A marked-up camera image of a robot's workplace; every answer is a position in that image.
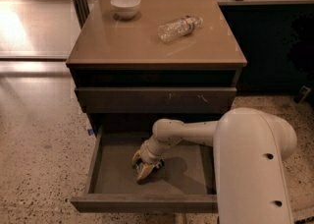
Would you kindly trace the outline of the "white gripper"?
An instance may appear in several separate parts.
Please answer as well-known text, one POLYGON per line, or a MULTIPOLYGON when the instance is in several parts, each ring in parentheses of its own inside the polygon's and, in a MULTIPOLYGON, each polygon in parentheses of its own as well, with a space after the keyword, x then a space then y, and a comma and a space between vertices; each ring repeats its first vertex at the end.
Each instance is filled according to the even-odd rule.
POLYGON ((157 163, 169 148, 168 143, 161 142, 154 137, 150 137, 141 145, 131 159, 131 166, 137 172, 136 180, 138 182, 143 181, 153 172, 155 168, 153 164, 157 163))

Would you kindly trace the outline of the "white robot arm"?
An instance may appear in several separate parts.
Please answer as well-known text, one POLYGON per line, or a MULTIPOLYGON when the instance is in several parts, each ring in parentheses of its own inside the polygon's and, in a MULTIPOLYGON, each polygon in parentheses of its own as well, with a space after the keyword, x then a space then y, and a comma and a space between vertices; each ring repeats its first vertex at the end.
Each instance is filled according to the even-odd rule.
POLYGON ((146 179, 183 140, 213 148, 220 224, 294 224, 283 166, 297 146, 290 123, 250 108, 218 121, 160 119, 131 160, 137 179, 146 179))

